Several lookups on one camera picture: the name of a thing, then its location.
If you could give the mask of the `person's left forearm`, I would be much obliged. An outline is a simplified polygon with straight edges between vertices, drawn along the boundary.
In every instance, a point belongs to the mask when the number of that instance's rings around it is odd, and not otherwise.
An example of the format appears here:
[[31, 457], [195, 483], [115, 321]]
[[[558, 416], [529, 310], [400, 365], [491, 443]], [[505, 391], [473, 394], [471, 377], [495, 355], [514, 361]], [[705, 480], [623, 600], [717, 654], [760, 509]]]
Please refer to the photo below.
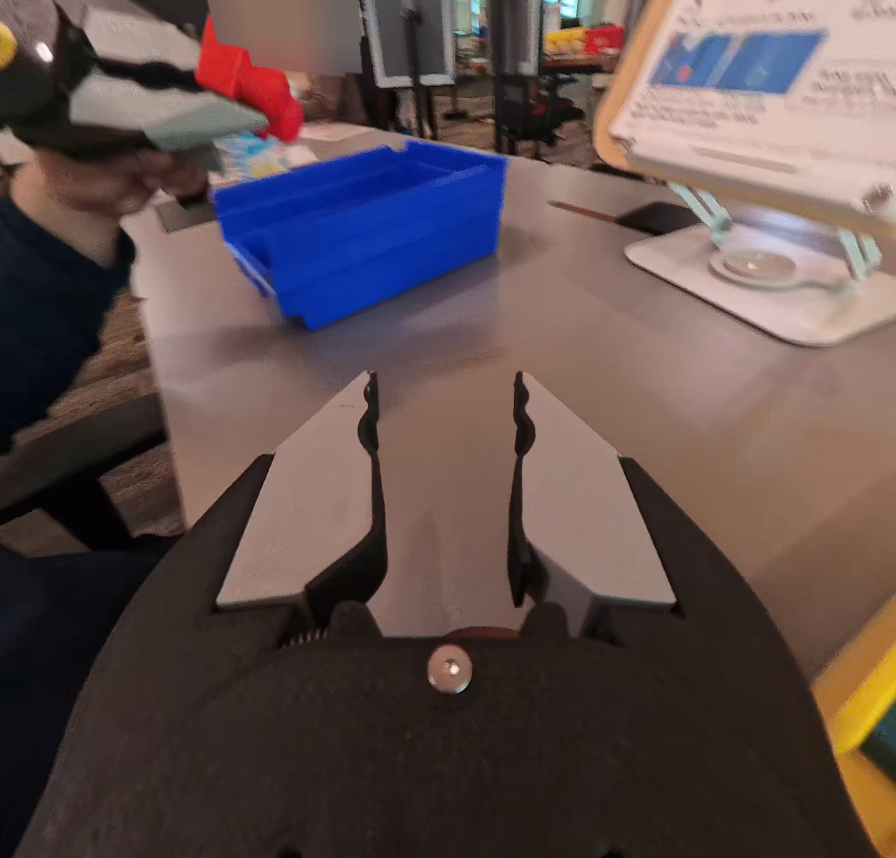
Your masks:
[[1, 201], [1, 454], [41, 422], [99, 350], [130, 281], [133, 240], [119, 228], [111, 267], [84, 257]]

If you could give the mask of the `red one-stud plastic brick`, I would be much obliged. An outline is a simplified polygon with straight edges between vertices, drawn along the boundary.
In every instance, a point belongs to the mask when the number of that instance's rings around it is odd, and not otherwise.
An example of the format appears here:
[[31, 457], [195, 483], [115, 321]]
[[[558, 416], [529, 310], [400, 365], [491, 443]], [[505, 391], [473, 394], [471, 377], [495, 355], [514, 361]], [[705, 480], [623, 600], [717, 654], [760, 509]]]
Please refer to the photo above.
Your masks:
[[305, 116], [286, 75], [279, 69], [253, 65], [244, 48], [219, 42], [210, 14], [203, 29], [195, 80], [202, 89], [262, 113], [266, 123], [256, 128], [257, 135], [272, 136], [284, 144], [299, 136]]

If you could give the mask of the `yellow plastic bin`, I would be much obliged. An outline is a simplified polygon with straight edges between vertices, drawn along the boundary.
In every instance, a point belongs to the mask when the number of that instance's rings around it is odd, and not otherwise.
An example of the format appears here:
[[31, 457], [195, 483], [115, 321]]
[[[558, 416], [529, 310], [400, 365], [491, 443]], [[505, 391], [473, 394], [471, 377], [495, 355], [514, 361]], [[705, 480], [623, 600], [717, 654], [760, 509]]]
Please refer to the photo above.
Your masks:
[[812, 683], [835, 756], [860, 747], [895, 699], [895, 600], [883, 606]]

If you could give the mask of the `black panel tripod stand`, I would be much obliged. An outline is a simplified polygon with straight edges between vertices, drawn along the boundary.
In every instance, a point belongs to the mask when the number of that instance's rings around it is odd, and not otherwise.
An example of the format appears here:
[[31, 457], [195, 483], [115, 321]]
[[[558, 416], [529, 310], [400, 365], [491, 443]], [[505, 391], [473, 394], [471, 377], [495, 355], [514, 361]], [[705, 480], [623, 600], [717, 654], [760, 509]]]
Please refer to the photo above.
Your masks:
[[425, 86], [421, 79], [419, 29], [422, 15], [415, 7], [406, 5], [401, 9], [401, 19], [417, 135], [420, 138], [438, 141], [438, 121], [435, 114], [434, 98], [430, 87]]

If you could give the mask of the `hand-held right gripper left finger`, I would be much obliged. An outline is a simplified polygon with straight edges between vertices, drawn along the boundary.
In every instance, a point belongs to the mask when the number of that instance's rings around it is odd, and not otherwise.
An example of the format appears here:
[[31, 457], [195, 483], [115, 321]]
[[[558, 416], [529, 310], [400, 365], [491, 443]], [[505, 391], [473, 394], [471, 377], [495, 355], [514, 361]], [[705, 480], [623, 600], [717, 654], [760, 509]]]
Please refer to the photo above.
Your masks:
[[375, 595], [388, 569], [378, 421], [377, 376], [364, 371], [280, 444], [219, 610], [285, 605], [329, 621], [338, 605]]

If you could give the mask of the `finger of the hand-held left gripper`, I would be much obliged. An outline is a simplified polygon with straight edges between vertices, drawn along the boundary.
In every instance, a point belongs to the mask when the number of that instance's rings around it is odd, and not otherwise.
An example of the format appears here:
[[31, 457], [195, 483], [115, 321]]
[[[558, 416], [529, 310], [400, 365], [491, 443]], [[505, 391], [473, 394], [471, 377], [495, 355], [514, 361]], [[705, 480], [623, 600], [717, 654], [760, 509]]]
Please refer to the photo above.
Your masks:
[[267, 117], [210, 91], [151, 89], [132, 80], [91, 74], [69, 100], [69, 154], [98, 160], [148, 147], [221, 172], [218, 142], [262, 131]]
[[78, 36], [91, 64], [106, 71], [194, 73], [201, 54], [200, 44], [172, 23], [98, 6], [87, 8]]

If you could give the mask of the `grey framed panel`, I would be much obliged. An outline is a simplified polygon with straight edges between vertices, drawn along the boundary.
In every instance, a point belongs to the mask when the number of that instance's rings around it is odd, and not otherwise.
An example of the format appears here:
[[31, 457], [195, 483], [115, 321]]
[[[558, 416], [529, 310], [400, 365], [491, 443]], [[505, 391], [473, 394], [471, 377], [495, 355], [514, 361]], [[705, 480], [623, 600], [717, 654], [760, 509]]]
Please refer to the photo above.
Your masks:
[[363, 0], [375, 83], [454, 84], [454, 0]]

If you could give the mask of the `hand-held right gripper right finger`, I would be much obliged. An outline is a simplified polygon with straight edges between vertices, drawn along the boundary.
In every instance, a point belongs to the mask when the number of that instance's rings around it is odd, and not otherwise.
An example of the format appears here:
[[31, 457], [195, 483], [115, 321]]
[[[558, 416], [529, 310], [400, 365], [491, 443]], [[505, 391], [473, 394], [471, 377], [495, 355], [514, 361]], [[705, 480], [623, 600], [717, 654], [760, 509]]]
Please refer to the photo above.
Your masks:
[[559, 605], [574, 636], [610, 609], [669, 613], [677, 599], [621, 455], [531, 374], [513, 382], [507, 537], [512, 603]]

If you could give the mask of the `black office chair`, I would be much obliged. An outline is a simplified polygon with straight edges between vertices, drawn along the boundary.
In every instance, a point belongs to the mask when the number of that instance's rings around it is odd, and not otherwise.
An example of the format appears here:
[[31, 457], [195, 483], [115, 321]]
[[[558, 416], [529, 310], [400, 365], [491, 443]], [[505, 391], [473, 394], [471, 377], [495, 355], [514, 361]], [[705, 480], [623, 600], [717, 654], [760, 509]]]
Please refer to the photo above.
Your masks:
[[89, 550], [133, 548], [137, 539], [101, 478], [167, 439], [157, 393], [116, 404], [36, 438], [18, 448], [2, 471], [2, 525], [40, 510]]

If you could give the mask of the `blue plastic bin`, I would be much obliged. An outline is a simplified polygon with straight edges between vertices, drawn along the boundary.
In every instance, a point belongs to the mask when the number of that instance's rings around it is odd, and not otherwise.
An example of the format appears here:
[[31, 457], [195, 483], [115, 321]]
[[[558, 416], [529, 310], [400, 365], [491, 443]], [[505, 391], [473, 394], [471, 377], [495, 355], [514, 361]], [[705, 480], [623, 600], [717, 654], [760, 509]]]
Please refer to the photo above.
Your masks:
[[222, 239], [317, 330], [497, 251], [509, 159], [410, 140], [217, 191]]

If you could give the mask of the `white stand base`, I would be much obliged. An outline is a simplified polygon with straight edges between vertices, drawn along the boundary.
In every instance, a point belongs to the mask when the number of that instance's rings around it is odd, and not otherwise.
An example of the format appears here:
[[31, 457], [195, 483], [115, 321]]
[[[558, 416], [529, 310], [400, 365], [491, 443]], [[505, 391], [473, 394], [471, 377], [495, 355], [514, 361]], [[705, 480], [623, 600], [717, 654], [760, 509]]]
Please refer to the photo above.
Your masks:
[[702, 225], [634, 242], [627, 260], [791, 345], [829, 347], [894, 322], [894, 275], [855, 279], [847, 260], [735, 224], [722, 245]]

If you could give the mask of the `person's left hand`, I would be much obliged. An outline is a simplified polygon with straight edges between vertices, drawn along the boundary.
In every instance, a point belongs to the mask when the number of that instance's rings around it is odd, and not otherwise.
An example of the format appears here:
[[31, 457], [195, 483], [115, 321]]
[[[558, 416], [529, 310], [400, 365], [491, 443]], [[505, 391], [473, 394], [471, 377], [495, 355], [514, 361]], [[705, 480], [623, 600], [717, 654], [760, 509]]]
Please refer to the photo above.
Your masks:
[[209, 185], [208, 173], [183, 155], [150, 149], [101, 161], [40, 150], [28, 169], [45, 202], [108, 219], [137, 213], [158, 192], [191, 199]]

